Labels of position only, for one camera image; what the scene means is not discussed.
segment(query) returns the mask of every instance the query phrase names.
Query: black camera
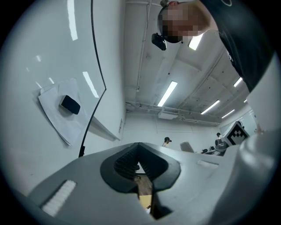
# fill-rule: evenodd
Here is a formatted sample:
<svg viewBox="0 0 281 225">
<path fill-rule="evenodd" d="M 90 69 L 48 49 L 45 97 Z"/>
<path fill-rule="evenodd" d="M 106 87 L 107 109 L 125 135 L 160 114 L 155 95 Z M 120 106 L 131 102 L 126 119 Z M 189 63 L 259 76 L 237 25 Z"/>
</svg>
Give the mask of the black camera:
<svg viewBox="0 0 281 225">
<path fill-rule="evenodd" d="M 152 35 L 151 41 L 152 41 L 153 44 L 155 44 L 162 51 L 165 51 L 167 49 L 165 39 L 162 36 L 160 36 L 158 33 L 154 33 Z"/>
</svg>

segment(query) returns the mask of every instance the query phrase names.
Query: person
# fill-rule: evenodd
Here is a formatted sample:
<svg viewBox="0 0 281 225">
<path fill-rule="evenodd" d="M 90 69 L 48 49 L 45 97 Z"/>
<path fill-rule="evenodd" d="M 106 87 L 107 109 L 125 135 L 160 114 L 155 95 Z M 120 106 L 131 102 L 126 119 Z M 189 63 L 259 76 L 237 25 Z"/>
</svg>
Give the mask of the person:
<svg viewBox="0 0 281 225">
<path fill-rule="evenodd" d="M 264 74 L 273 48 L 260 21 L 240 0 L 161 1 L 162 37 L 171 43 L 207 30 L 219 32 L 229 59 L 251 92 Z"/>
<path fill-rule="evenodd" d="M 172 142 L 172 141 L 170 140 L 170 138 L 169 138 L 169 137 L 166 137 L 166 138 L 164 139 L 164 144 L 162 145 L 162 147 L 169 148 L 169 143 L 170 143 L 170 142 Z"/>
</svg>

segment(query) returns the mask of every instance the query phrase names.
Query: black shirt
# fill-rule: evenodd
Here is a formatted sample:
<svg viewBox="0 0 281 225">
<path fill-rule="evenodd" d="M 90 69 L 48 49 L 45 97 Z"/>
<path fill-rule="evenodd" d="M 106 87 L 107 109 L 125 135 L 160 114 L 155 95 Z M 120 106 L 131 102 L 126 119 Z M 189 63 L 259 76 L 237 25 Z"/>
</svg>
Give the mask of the black shirt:
<svg viewBox="0 0 281 225">
<path fill-rule="evenodd" d="M 273 55 L 264 28 L 239 0 L 201 0 L 213 16 L 231 63 L 249 91 L 263 76 Z"/>
</svg>

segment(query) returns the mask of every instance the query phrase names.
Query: air conditioning unit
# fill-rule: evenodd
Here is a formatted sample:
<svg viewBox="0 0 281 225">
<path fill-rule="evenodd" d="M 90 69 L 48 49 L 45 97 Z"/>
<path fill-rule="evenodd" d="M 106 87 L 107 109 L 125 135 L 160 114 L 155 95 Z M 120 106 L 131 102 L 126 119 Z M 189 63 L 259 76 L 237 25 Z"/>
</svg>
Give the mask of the air conditioning unit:
<svg viewBox="0 0 281 225">
<path fill-rule="evenodd" d="M 172 120 L 174 118 L 177 118 L 178 115 L 179 115 L 179 110 L 163 108 L 158 113 L 158 118 L 166 119 L 166 120 Z"/>
</svg>

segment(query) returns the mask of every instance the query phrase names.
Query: black eraser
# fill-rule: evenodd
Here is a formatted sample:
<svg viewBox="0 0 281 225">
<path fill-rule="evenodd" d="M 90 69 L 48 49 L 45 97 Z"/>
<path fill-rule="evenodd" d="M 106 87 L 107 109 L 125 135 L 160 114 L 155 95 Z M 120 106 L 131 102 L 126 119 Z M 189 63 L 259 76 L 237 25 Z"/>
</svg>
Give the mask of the black eraser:
<svg viewBox="0 0 281 225">
<path fill-rule="evenodd" d="M 80 105 L 68 95 L 62 97 L 60 105 L 76 115 L 79 113 Z"/>
</svg>

